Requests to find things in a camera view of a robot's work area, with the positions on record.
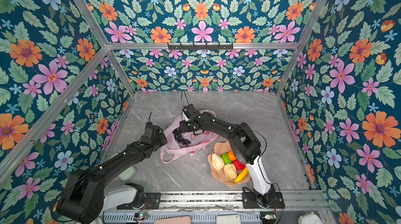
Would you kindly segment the beige fake potato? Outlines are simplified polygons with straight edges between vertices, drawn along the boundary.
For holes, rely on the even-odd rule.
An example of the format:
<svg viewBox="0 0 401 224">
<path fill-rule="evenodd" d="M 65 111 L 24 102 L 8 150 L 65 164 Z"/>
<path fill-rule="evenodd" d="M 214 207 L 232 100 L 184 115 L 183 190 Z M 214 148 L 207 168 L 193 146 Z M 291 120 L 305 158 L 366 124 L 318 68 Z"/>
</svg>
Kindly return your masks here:
<svg viewBox="0 0 401 224">
<path fill-rule="evenodd" d="M 223 172 L 224 175 L 230 180 L 235 180 L 237 178 L 237 169 L 232 163 L 225 164 Z"/>
</svg>

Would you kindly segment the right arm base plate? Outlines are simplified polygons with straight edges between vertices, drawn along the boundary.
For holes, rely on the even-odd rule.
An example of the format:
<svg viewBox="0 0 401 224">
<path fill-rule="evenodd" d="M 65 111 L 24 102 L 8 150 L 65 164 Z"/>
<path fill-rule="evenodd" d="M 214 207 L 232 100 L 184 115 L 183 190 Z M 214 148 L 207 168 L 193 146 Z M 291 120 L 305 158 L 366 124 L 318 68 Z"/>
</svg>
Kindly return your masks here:
<svg viewBox="0 0 401 224">
<path fill-rule="evenodd" d="M 262 195 L 256 191 L 243 190 L 242 204 L 245 209 L 285 208 L 283 195 L 276 191 Z"/>
</svg>

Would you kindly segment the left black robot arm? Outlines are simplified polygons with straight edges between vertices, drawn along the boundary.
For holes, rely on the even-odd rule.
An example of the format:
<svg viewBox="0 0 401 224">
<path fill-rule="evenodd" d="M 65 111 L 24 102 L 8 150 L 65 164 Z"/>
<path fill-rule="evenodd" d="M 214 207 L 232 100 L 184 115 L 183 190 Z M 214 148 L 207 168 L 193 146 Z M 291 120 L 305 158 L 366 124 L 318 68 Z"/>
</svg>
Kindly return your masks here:
<svg viewBox="0 0 401 224">
<path fill-rule="evenodd" d="M 56 212 L 81 224 L 91 223 L 103 209 L 105 187 L 126 169 L 149 158 L 166 144 L 163 129 L 147 123 L 139 141 L 132 142 L 121 153 L 97 167 L 72 173 L 58 200 Z"/>
</svg>

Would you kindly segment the pink plastic bag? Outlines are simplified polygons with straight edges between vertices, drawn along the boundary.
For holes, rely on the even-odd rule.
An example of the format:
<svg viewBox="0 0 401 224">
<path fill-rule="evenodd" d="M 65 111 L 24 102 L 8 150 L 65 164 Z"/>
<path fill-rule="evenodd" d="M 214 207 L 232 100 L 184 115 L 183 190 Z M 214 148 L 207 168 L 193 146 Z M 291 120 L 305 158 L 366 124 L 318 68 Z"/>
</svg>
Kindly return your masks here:
<svg viewBox="0 0 401 224">
<path fill-rule="evenodd" d="M 182 133 L 185 139 L 191 141 L 189 146 L 179 144 L 174 136 L 173 131 L 179 128 L 180 121 L 187 121 L 184 113 L 177 117 L 165 130 L 164 135 L 167 139 L 167 144 L 160 150 L 160 159 L 163 163 L 171 163 L 185 155 L 192 155 L 196 152 L 205 149 L 209 144 L 216 141 L 219 135 L 210 131 L 197 130 L 190 133 Z"/>
</svg>

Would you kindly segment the green fake custard apple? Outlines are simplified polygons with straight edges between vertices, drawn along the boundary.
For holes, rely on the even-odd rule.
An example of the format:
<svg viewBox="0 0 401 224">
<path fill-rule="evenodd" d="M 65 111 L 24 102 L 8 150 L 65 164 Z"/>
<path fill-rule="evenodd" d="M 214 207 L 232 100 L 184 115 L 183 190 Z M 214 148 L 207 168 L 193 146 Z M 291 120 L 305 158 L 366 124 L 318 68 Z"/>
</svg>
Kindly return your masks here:
<svg viewBox="0 0 401 224">
<path fill-rule="evenodd" d="M 223 160 L 223 162 L 224 162 L 225 164 L 231 164 L 231 163 L 232 163 L 232 160 L 229 158 L 229 153 L 228 153 L 228 152 L 223 153 L 223 154 L 221 155 L 221 158 L 222 158 L 222 160 Z"/>
</svg>

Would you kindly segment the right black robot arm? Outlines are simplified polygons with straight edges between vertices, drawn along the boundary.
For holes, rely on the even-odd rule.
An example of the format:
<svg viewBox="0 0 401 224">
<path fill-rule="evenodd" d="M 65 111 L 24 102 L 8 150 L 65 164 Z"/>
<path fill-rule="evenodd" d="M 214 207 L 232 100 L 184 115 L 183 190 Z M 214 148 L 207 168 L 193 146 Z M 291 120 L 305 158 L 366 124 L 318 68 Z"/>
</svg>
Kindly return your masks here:
<svg viewBox="0 0 401 224">
<path fill-rule="evenodd" d="M 262 163 L 261 143 L 254 131 L 246 124 L 234 124 L 217 118 L 211 113 L 200 112 L 192 104 L 182 109 L 184 120 L 180 130 L 184 133 L 209 131 L 229 141 L 234 153 L 245 161 L 253 181 L 253 194 L 261 207 L 268 207 L 274 202 L 276 188 L 267 177 Z"/>
</svg>

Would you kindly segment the pale round fake fruit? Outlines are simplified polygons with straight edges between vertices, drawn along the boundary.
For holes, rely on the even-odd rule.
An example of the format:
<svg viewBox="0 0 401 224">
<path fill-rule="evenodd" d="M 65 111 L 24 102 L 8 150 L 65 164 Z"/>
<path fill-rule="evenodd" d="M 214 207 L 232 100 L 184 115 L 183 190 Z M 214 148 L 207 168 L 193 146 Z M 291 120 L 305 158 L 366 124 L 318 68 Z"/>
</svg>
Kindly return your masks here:
<svg viewBox="0 0 401 224">
<path fill-rule="evenodd" d="M 221 171 L 225 166 L 225 162 L 221 156 L 212 153 L 211 166 L 216 171 Z"/>
</svg>

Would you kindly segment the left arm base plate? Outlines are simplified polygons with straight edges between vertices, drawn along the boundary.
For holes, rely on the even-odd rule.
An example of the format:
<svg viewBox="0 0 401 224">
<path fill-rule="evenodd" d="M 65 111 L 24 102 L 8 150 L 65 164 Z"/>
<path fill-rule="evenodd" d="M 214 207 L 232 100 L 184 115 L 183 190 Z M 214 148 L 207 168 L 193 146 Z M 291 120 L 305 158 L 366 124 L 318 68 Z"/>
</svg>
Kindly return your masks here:
<svg viewBox="0 0 401 224">
<path fill-rule="evenodd" d="M 154 210 L 158 209 L 161 202 L 161 193 L 137 193 L 130 203 L 117 206 L 118 210 Z"/>
</svg>

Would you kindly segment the dark purple fake grapes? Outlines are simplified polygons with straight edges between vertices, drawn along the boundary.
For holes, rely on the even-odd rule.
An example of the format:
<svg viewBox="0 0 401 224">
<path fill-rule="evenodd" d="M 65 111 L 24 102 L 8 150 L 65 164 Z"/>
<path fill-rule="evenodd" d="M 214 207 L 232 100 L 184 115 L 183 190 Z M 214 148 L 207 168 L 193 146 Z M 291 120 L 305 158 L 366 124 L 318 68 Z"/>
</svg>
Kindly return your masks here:
<svg viewBox="0 0 401 224">
<path fill-rule="evenodd" d="M 182 132 L 181 132 L 180 128 L 176 128 L 172 133 L 173 133 L 173 136 L 174 136 L 175 140 L 176 140 L 179 144 L 181 144 L 181 145 L 183 145 L 183 146 L 189 146 L 189 145 L 191 144 L 191 141 L 190 141 L 190 140 L 185 139 L 185 138 L 182 136 Z"/>
</svg>

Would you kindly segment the orange fake fruit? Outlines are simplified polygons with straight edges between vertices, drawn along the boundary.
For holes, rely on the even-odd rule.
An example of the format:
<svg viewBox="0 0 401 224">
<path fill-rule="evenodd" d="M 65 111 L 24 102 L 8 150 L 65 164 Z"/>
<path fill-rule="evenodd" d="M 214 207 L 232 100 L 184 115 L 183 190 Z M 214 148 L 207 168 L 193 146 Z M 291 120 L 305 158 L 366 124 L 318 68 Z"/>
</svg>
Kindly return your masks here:
<svg viewBox="0 0 401 224">
<path fill-rule="evenodd" d="M 236 157 L 235 157 L 235 155 L 234 155 L 232 150 L 228 153 L 228 158 L 229 158 L 230 161 L 235 161 L 236 160 Z"/>
</svg>

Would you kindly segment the red fake fruit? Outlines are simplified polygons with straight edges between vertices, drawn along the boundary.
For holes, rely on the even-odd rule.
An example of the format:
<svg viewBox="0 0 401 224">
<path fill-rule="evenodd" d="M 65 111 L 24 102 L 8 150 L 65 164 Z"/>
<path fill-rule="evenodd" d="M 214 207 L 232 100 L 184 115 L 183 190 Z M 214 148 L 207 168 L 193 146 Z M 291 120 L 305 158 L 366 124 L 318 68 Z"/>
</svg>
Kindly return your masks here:
<svg viewBox="0 0 401 224">
<path fill-rule="evenodd" d="M 246 165 L 240 162 L 238 159 L 232 162 L 237 171 L 242 171 L 246 168 Z"/>
</svg>

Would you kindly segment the yellow fake banana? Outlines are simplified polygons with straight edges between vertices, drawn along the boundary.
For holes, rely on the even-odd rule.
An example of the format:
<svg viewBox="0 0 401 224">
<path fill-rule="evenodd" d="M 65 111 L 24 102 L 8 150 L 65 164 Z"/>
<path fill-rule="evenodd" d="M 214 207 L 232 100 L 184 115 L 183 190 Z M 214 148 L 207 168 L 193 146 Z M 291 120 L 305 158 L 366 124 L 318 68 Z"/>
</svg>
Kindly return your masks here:
<svg viewBox="0 0 401 224">
<path fill-rule="evenodd" d="M 242 170 L 242 172 L 236 177 L 234 183 L 239 183 L 239 182 L 241 182 L 241 181 L 247 176 L 248 172 L 249 172 L 249 171 L 248 171 L 248 168 L 245 167 L 245 168 Z"/>
</svg>

